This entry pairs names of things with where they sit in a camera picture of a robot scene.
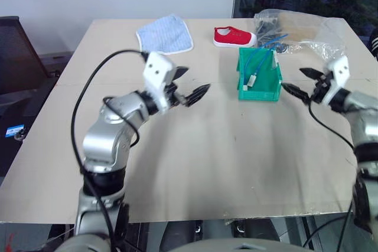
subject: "white shoe sole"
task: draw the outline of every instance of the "white shoe sole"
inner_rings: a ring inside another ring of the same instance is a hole
[[[217,47],[252,47],[256,43],[256,36],[254,34],[252,34],[252,33],[251,33],[251,35],[252,36],[250,38],[250,41],[247,44],[226,44],[224,42],[218,42],[215,39],[213,39],[213,43]]]

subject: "red sneaker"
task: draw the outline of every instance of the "red sneaker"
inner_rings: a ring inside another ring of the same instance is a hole
[[[256,36],[234,27],[214,28],[214,44],[217,47],[251,47],[256,43]]]

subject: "plastic bag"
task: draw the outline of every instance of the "plastic bag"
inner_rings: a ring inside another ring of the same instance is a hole
[[[254,19],[258,47],[271,48],[274,45],[271,41],[287,35],[276,45],[277,53],[295,53],[308,47],[324,61],[339,58],[345,53],[345,45],[338,36],[345,24],[341,18],[266,9],[255,14]]]

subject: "blue towel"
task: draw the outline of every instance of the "blue towel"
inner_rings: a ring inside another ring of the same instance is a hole
[[[139,46],[143,51],[161,54],[183,53],[193,48],[193,40],[185,22],[172,14],[137,30]]]

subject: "beige tabletop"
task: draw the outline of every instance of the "beige tabletop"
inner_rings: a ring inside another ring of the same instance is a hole
[[[252,19],[185,20],[194,49],[171,55],[189,71],[177,83],[189,93],[211,83],[191,108],[155,115],[140,129],[126,169],[132,222],[305,215],[345,211],[356,159],[338,137],[316,124],[307,108],[282,92],[277,103],[237,99],[238,50],[212,43],[215,26],[255,29]],[[139,48],[135,31],[151,20],[97,20],[90,26],[48,97],[0,187],[0,221],[74,223],[82,186],[70,143],[74,103],[93,69],[110,53]],[[378,64],[351,28],[347,87],[378,96]],[[300,67],[322,69],[310,50],[280,55],[284,81],[307,91],[313,82]],[[79,108],[81,144],[101,99],[143,89],[142,60],[114,58],[100,71]],[[350,139],[347,121],[326,107],[316,115]]]

